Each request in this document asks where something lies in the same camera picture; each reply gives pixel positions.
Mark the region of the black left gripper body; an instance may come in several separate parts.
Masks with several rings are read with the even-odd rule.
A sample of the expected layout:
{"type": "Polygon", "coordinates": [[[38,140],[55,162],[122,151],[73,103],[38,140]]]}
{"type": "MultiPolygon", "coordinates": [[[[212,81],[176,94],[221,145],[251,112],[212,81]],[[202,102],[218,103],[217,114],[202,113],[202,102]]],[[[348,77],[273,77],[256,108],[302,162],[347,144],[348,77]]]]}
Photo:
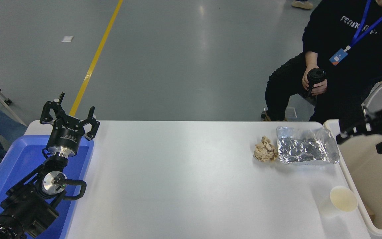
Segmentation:
{"type": "Polygon", "coordinates": [[[53,122],[47,151],[77,153],[84,133],[83,125],[79,119],[71,116],[68,116],[66,120],[58,118],[53,122]]]}

